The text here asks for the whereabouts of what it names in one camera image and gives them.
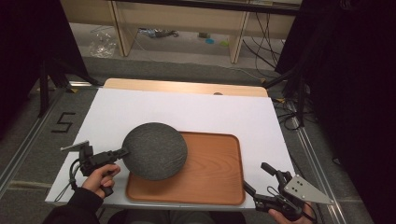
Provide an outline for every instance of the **white table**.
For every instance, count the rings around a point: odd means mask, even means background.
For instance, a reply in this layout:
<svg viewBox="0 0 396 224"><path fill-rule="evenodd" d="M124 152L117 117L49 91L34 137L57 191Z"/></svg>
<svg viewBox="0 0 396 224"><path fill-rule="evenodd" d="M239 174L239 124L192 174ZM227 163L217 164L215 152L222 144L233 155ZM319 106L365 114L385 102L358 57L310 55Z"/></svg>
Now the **white table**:
<svg viewBox="0 0 396 224"><path fill-rule="evenodd" d="M228 133L239 139L245 180L257 190L257 193L271 196L267 187L277 188L274 176L261 169L262 162L268 162L281 171L290 171L294 175L290 156L280 130L271 99L265 97L266 91L259 96L213 95L189 93L190 83L186 89L162 91L166 84L175 82L123 80L122 83L150 83L158 88L149 91L132 91L116 89L100 89L87 117L76 137L75 144L90 141L94 154L121 148L126 134L134 127L147 122L168 124L178 131L198 133ZM197 90L204 90L210 84L196 84ZM232 87L215 85L225 94ZM236 89L258 90L256 87L235 87ZM68 170L71 163L78 158L77 152L70 152L57 175L46 199L47 203L55 203L55 198L68 183ZM114 193L105 198L104 206L161 209L194 209L194 210L240 210L255 208L252 198L247 194L246 200L240 205L209 205L189 203L153 203L133 202L125 195L129 171L122 161L117 161L121 172L115 177ZM77 184L81 186L86 177L77 174ZM67 203L73 195L70 188L56 204Z"/></svg>

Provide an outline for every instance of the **hand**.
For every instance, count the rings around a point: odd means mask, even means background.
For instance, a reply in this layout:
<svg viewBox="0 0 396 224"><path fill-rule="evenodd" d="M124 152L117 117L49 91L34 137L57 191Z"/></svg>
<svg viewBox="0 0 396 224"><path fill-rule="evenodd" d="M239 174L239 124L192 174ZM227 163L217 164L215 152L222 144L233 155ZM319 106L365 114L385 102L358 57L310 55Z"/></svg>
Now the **hand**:
<svg viewBox="0 0 396 224"><path fill-rule="evenodd" d="M312 209L305 204L304 205L304 212L312 217ZM274 210L274 209L270 209L268 211L268 214L278 223L278 224L312 224L312 221L309 220L307 217L300 217L299 219L295 220L295 221L289 221L287 218L285 218L282 213Z"/></svg>
<svg viewBox="0 0 396 224"><path fill-rule="evenodd" d="M120 172L120 167L117 164L108 164L98 168L84 181L82 187L97 194L102 199L105 198L105 193L100 189L100 186L113 187L115 182L113 176Z"/></svg>

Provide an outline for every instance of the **wooden tray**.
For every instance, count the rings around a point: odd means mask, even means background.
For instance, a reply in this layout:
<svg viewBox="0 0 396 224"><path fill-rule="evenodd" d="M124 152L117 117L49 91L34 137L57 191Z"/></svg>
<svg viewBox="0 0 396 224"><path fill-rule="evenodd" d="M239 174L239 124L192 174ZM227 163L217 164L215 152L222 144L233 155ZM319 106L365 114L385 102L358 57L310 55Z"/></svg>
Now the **wooden tray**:
<svg viewBox="0 0 396 224"><path fill-rule="evenodd" d="M245 201L238 139L229 134L181 133L189 154L174 176L150 181L129 174L133 201L238 205Z"/></svg>

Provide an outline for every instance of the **round dark gray object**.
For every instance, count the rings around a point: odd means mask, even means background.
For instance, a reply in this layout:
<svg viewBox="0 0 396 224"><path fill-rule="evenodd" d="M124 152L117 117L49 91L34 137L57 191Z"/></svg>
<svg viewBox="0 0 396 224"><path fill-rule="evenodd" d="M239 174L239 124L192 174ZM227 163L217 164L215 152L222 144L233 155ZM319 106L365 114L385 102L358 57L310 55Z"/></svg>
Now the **round dark gray object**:
<svg viewBox="0 0 396 224"><path fill-rule="evenodd" d="M163 123L145 123L131 130L122 143L129 154L125 166L134 175L162 180L175 175L187 159L183 136Z"/></svg>

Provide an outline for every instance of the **gray carpet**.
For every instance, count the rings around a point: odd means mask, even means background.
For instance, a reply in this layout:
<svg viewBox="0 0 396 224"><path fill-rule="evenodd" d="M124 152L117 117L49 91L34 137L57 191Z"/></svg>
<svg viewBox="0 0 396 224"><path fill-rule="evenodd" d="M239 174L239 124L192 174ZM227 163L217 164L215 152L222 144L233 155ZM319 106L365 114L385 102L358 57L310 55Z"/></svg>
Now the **gray carpet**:
<svg viewBox="0 0 396 224"><path fill-rule="evenodd" d="M249 86L261 85L258 79L250 77L243 72L217 66L125 62L123 60L95 58L84 58L84 62L90 75L101 81L105 81L109 77L124 77ZM246 71L256 77L262 77L254 69L246 69ZM265 74L268 76L274 75L273 72L265 72ZM69 78L71 80L79 80L75 76L70 76ZM268 92L270 96L276 98L281 96L281 90L282 84L279 84L271 88ZM39 136L30 148L30 153L13 179L14 182L0 200L0 223L18 224L25 223L27 220L29 220L29 223L40 223L53 207L50 204L44 203L44 200L48 185L54 181L66 156L65 153L60 152L59 148L69 146L73 143L95 94L96 89L79 89L76 93L64 92L62 94L62 97L54 105L48 119L40 129ZM1 172L18 149L24 136L28 134L30 127L34 124L36 115L38 114L38 102L38 92L32 91L31 100L26 102L26 105L15 118L5 138L1 140ZM64 115L63 118L63 121L72 122L73 124L67 133L54 133L53 131L62 131L67 128L67 125L57 124L63 112L75 113L74 115ZM276 113L280 115L284 114L285 111L283 109L277 109ZM318 158L325 170L326 176L329 178L334 194L346 215L347 222L373 223L347 174L341 166L332 162L331 146L327 143L320 126L315 122L309 121L305 125L311 144L318 154ZM297 161L306 179L316 186L318 183L307 162L297 133L287 130L283 125L281 125L281 128L287 147L290 150L290 155ZM27 182L28 186L17 185L19 183L17 181ZM332 223L332 218L327 207L322 205L320 208L325 223ZM119 210L118 208L107 208L103 213L101 222L106 223L109 217ZM244 215L248 224L275 223L264 213L246 211Z"/></svg>

